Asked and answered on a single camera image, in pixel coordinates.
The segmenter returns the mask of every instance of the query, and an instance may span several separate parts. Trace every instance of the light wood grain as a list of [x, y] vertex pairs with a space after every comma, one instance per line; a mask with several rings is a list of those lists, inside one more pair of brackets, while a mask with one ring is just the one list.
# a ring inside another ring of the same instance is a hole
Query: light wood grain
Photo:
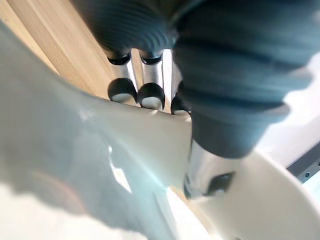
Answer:
[[7, 0], [59, 74], [107, 98], [114, 78], [107, 57], [68, 0]]
[[53, 71], [57, 72], [50, 60], [44, 54], [42, 49], [30, 35], [24, 24], [13, 11], [7, 0], [0, 1], [0, 19], [10, 30], [25, 44], [35, 55], [44, 61]]

